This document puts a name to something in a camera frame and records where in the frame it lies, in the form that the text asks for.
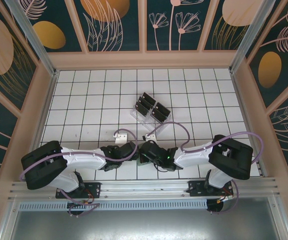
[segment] clear plastic holder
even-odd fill
[[[136,104],[134,105],[134,108],[130,111],[130,114],[137,119],[138,122],[140,122],[145,128],[147,128],[147,130],[149,131],[149,133],[151,131],[153,131],[156,127],[158,127],[160,124],[162,123],[166,123],[171,121],[172,119],[172,113],[169,109],[165,108],[167,111],[169,111],[168,116],[164,116],[162,113],[160,113],[156,107],[158,108],[158,106],[162,105],[162,103],[155,101],[154,104],[151,104],[150,109],[148,108],[147,102],[145,102],[145,104],[143,103],[143,99],[145,99],[144,95],[147,95],[146,93],[143,93],[141,95],[141,97],[139,98],[139,100],[137,100]],[[164,121],[159,121],[158,117],[165,119]],[[160,128],[158,128],[155,131],[155,135],[157,136],[163,129],[165,129],[168,126],[168,124],[165,124],[163,126],[161,126]]]

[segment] small white bracket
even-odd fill
[[[154,141],[155,143],[157,143],[157,140],[156,140],[156,135],[155,134],[145,134],[145,141],[148,142],[148,141]]]
[[[118,134],[116,133],[114,135],[114,138],[115,138],[115,144],[117,145],[123,145],[123,144],[126,144],[127,143],[127,140],[128,140],[128,135],[127,133],[123,133],[123,134]]]

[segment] perforated metal strip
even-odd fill
[[[166,210],[166,209],[206,209],[206,199],[195,200],[141,200],[141,201],[96,201],[100,203],[97,211],[112,210]],[[67,211],[67,201],[54,202],[22,202],[19,206],[21,212],[39,211]],[[77,206],[72,211],[89,209],[89,206]]]

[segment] metal bar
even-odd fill
[[[8,204],[7,212],[4,216],[6,221],[1,225],[0,229],[0,240],[11,239],[18,215],[19,205],[20,203],[17,201]]]
[[[241,62],[244,60],[246,53],[256,39],[260,29],[264,25],[267,16],[273,9],[275,1],[276,0],[265,0],[262,2],[258,12],[254,17],[253,22],[250,24],[242,42],[237,49],[236,55],[231,63],[231,73],[234,73],[238,69]]]
[[[186,192],[191,179],[168,180],[114,180],[101,181],[101,201],[111,200],[156,200],[190,198]],[[247,181],[237,180],[241,198],[270,197],[279,194],[274,178],[254,177]],[[210,199],[217,197],[193,197],[195,199]],[[9,193],[9,201],[55,200],[55,189],[44,187],[38,190],[28,190],[23,182],[15,182]]]
[[[166,210],[166,209],[206,209],[206,199],[181,199],[181,200],[120,200],[120,201],[96,201],[100,206],[96,208],[97,211],[111,211],[111,210]],[[68,201],[38,201],[29,202],[24,201],[19,205],[21,212],[41,212],[41,211],[67,211]],[[72,211],[87,210],[90,206],[78,206]]]
[[[287,215],[284,215],[284,206],[281,202],[281,198],[279,196],[271,196],[268,198],[268,202],[279,234],[279,238],[288,240],[288,217]]]
[[[33,29],[32,24],[26,17],[22,7],[20,6],[18,1],[14,0],[5,0],[11,14],[13,14],[14,18],[16,19],[18,25],[26,35],[27,39],[29,40],[30,44],[32,45],[33,49],[35,50],[36,54],[39,56],[40,60],[45,65],[45,68],[49,72],[50,75],[54,75],[54,66],[48,57],[48,54],[44,48],[44,46],[39,41],[36,32]]]

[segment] white grid mat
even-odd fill
[[[143,92],[170,108],[173,121],[183,123],[193,140],[187,147],[215,135],[245,131],[243,116],[228,69],[133,69],[61,71],[56,84],[41,144],[58,140],[63,147],[91,150],[114,144],[113,133],[126,128],[142,136],[148,132],[130,115]],[[239,141],[250,145],[247,135]],[[179,147],[187,139],[179,126],[169,125],[158,145]],[[152,164],[123,162],[118,169],[78,169],[84,180],[204,178],[211,164],[174,172],[158,172]],[[251,176],[259,176],[256,164]]]

